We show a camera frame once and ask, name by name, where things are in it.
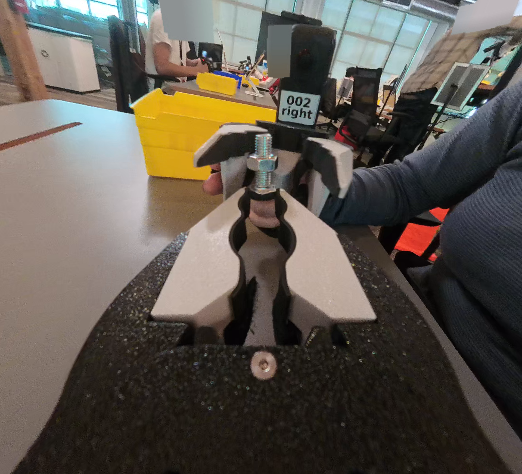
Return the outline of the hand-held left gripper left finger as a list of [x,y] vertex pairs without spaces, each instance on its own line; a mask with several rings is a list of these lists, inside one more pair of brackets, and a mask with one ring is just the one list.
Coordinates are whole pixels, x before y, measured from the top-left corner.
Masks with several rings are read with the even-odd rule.
[[224,330],[248,311],[245,264],[250,197],[240,188],[188,232],[152,308],[154,321]]

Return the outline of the black office chair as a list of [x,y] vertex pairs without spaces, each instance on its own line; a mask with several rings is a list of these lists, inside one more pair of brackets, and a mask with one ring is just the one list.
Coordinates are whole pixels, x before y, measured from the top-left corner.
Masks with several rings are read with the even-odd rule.
[[131,104],[149,92],[145,57],[131,51],[130,24],[116,16],[108,17],[108,33],[112,59],[112,78],[116,109],[134,114]]

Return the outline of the white recycling cabinet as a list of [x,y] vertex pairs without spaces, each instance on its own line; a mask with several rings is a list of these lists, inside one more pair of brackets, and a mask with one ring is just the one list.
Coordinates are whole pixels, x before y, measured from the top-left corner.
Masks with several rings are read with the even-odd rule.
[[100,92],[92,37],[32,22],[27,27],[46,87]]

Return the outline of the small yellow bin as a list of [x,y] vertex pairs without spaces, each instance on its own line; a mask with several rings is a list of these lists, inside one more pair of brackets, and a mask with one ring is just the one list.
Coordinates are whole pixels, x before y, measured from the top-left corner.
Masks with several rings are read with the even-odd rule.
[[198,73],[196,84],[200,90],[215,92],[226,96],[235,96],[241,87],[242,76],[216,71],[212,73]]

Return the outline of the orange fabric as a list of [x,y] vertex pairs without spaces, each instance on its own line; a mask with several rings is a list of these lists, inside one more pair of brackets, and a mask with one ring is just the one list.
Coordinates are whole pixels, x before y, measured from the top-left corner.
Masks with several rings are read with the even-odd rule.
[[[449,209],[434,208],[430,210],[440,222],[443,222],[447,216]],[[438,234],[440,225],[437,227],[428,227],[419,224],[409,223],[405,228],[403,234],[395,245],[397,251],[410,251],[415,255],[421,256]],[[435,262],[437,259],[437,249],[429,256],[430,262]]]

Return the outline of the person's right forearm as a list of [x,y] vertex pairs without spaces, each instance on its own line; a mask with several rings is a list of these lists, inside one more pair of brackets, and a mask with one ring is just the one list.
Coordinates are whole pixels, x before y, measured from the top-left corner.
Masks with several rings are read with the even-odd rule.
[[502,197],[521,194],[521,82],[401,162],[354,170],[346,197],[330,197],[319,217],[331,227],[397,225],[488,183]]

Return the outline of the white marker panel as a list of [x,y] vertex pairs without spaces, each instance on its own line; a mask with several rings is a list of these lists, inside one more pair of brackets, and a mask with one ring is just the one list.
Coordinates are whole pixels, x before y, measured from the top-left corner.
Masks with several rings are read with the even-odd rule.
[[431,104],[462,111],[489,70],[488,64],[454,63]]

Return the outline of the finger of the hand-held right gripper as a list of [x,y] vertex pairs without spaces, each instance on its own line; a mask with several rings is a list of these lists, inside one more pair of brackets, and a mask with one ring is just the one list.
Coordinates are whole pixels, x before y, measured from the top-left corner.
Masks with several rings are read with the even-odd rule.
[[343,199],[353,172],[352,148],[336,140],[309,137],[304,140],[304,161],[321,176],[332,196]]
[[252,124],[224,124],[194,153],[193,165],[195,168],[212,166],[253,153],[256,136],[267,132]]

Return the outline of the person's right hand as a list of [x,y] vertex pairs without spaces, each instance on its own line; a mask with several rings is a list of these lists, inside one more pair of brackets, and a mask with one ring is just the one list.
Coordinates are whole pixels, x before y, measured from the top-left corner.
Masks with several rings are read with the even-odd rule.
[[[202,189],[210,196],[221,195],[223,192],[223,184],[221,179],[220,164],[212,164],[210,169],[211,175],[203,182]],[[307,205],[309,199],[309,177],[310,171],[306,171],[300,179],[297,191],[294,196],[304,205]],[[273,200],[251,200],[249,218],[251,222],[260,229],[274,229],[280,225],[280,222],[276,216],[275,202]]]

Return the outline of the steel hex bolt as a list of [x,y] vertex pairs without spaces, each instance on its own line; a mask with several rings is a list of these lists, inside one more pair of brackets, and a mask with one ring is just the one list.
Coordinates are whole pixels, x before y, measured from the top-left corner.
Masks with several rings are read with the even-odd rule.
[[[261,156],[275,155],[272,151],[272,137],[269,133],[255,136],[254,152]],[[253,172],[254,177],[250,184],[251,192],[259,196],[268,196],[276,192],[276,185],[272,181],[272,172]]]

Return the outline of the person's torso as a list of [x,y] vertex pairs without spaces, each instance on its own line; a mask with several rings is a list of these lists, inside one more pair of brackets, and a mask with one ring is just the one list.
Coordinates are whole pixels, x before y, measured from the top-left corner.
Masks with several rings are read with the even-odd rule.
[[431,309],[521,437],[521,172],[499,172],[440,230]]

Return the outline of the steel hex nut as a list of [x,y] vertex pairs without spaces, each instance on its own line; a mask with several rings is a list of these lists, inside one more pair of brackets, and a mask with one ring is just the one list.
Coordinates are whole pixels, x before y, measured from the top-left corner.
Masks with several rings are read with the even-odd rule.
[[278,167],[278,157],[276,155],[261,156],[251,153],[246,160],[246,166],[253,172],[272,172]]

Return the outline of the yellow plastic bin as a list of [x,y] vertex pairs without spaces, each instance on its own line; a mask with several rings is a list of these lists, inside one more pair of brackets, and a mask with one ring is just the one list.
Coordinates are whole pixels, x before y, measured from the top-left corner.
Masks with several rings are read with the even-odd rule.
[[130,105],[145,158],[147,174],[154,177],[204,181],[210,167],[194,167],[194,153],[226,123],[274,122],[276,110],[155,89]]

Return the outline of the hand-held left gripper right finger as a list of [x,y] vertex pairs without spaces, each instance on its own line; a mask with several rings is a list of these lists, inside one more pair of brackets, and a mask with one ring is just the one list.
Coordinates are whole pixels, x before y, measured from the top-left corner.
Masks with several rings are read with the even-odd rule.
[[274,323],[313,328],[375,321],[337,232],[288,192],[278,191],[275,200],[285,261],[273,305]]

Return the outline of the reddish wooden post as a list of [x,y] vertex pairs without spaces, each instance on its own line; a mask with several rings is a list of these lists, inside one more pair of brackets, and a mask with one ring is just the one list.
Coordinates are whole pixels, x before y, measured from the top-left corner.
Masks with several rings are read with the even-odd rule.
[[1,0],[1,43],[6,52],[15,85],[23,101],[49,98],[34,47],[22,14],[10,0]]

